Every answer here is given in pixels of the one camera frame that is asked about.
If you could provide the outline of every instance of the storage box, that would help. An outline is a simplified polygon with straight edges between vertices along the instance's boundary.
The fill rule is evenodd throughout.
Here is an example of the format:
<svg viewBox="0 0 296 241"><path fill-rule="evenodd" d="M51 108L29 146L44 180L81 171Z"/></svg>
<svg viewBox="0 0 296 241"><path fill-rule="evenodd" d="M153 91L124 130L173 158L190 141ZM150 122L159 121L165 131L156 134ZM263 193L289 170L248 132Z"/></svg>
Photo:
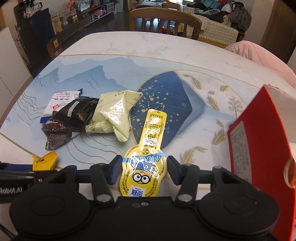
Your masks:
<svg viewBox="0 0 296 241"><path fill-rule="evenodd" d="M46 44L49 55L51 59L55 59L61 52L63 52L63 48L58 39L52 39L49 43Z"/></svg>
<svg viewBox="0 0 296 241"><path fill-rule="evenodd" d="M232 172L277 201L280 217L273 235L292 240L295 190L287 185L285 166L295 166L289 143L296 143L296 99L263 86L227 134Z"/></svg>

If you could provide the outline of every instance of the yellow snack wrapper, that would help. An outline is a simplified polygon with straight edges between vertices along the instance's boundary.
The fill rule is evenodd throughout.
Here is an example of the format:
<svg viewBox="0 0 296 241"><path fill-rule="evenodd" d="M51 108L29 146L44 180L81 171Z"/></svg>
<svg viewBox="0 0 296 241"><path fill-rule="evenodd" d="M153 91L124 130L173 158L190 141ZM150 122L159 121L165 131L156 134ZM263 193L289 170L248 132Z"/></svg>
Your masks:
<svg viewBox="0 0 296 241"><path fill-rule="evenodd" d="M160 150L167 114L150 109L141 139L123 157L120 191L123 196L156 196L167 172L167 160Z"/></svg>
<svg viewBox="0 0 296 241"><path fill-rule="evenodd" d="M57 153L55 151L47 153L41 158L35 155L31 156L33 157L33 171L47 171L55 169L55 163L57 161Z"/></svg>
<svg viewBox="0 0 296 241"><path fill-rule="evenodd" d="M128 121L131 108L142 97L141 92L119 91L102 94L92 121L85 127L86 132L114 132L121 142L128 140L130 123Z"/></svg>

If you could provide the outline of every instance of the pink blanket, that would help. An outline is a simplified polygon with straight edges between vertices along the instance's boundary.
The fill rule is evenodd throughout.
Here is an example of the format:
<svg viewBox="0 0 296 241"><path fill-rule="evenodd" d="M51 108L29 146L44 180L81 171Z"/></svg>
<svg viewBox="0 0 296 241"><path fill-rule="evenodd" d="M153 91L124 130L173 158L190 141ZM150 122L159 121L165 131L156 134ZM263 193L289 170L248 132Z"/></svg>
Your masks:
<svg viewBox="0 0 296 241"><path fill-rule="evenodd" d="M225 49L254 61L296 88L296 75L293 70L265 48L243 40L230 44Z"/></svg>

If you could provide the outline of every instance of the snack wrapper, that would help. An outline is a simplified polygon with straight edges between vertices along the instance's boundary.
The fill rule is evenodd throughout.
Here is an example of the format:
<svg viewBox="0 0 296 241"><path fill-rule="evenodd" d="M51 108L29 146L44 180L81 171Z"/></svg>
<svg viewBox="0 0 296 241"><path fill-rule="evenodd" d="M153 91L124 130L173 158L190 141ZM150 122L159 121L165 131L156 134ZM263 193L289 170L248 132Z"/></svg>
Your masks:
<svg viewBox="0 0 296 241"><path fill-rule="evenodd" d="M40 123L47 122L52 117L53 111L58 112L71 101L78 98L81 91L82 89L78 91L61 91L54 93L41 116Z"/></svg>
<svg viewBox="0 0 296 241"><path fill-rule="evenodd" d="M156 196L167 172L167 160L160 150L167 114L150 109L138 145L123 157L120 191L123 196Z"/></svg>
<svg viewBox="0 0 296 241"><path fill-rule="evenodd" d="M55 163L57 161L56 152L52 151L41 158L35 156L34 154L31 156L33 157L32 171L47 171L55 169Z"/></svg>
<svg viewBox="0 0 296 241"><path fill-rule="evenodd" d="M86 132L112 133L121 142L128 140L131 125L128 121L131 108L142 97L141 92L119 91L102 94Z"/></svg>
<svg viewBox="0 0 296 241"><path fill-rule="evenodd" d="M79 97L59 112L42 127L46 135L46 150L52 151L77 136L91 120L99 99Z"/></svg>

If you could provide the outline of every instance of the chair backrest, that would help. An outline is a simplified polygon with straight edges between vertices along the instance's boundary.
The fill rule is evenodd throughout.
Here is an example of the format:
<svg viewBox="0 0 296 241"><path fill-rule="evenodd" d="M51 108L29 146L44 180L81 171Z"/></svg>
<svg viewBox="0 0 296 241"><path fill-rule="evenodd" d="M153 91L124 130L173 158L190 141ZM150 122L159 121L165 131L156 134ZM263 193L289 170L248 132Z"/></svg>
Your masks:
<svg viewBox="0 0 296 241"><path fill-rule="evenodd" d="M170 33L170 22L175 22L175 35L178 34L178 26L180 23L184 24L182 37L186 37L187 25L190 25L193 28L193 33L191 39L197 40L200 34L200 28L202 26L202 22L191 14L175 11L166 8L155 8L155 7L146 7L139 8L129 12L129 27L130 31L136 30L135 19L142 19L142 27L141 31L146 31L146 21L145 18L150 19L150 28L149 32L153 32L153 21L155 18L160 19L157 27L157 32L161 33L162 24L165 20L168 20L166 33Z"/></svg>
<svg viewBox="0 0 296 241"><path fill-rule="evenodd" d="M162 4L163 8L174 8L177 9L178 11L180 11L180 4L174 3L174 2L170 2L169 0L166 0L166 3Z"/></svg>

